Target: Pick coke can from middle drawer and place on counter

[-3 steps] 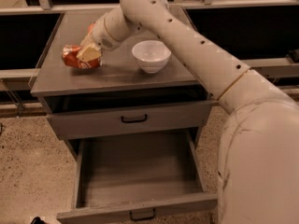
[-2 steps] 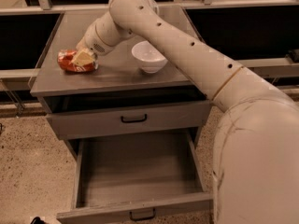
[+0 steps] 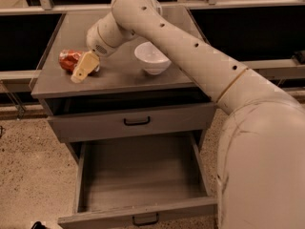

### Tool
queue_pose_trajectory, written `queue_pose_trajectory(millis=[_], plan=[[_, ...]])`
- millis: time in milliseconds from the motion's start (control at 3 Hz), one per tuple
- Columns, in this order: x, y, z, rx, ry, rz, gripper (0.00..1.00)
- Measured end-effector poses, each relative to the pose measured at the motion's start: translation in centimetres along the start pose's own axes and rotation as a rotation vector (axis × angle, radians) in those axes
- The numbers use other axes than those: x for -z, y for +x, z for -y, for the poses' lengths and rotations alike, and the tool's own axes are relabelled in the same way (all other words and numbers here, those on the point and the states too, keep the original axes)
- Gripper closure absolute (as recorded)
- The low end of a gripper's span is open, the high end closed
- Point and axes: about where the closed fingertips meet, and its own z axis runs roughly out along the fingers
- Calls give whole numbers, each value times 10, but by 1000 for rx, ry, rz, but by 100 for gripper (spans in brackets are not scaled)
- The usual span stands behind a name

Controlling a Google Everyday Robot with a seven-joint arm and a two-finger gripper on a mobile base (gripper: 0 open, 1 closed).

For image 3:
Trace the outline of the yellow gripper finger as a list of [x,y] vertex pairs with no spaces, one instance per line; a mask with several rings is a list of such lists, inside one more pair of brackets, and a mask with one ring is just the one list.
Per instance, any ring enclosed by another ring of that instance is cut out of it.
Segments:
[[73,83],[80,83],[84,81],[87,76],[99,66],[99,63],[99,57],[94,52],[84,52],[73,70],[71,81]]

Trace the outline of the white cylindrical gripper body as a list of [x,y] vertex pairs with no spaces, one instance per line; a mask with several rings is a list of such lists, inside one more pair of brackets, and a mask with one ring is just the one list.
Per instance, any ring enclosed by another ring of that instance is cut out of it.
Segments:
[[134,38],[135,34],[119,26],[109,12],[88,30],[86,44],[88,49],[99,57],[108,57]]

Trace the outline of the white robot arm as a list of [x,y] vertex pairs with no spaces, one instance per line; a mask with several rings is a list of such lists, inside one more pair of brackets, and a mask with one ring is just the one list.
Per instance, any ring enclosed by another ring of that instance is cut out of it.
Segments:
[[139,35],[152,42],[228,116],[217,152],[219,229],[305,229],[305,109],[265,77],[161,15],[156,0],[112,0],[87,34],[72,74]]

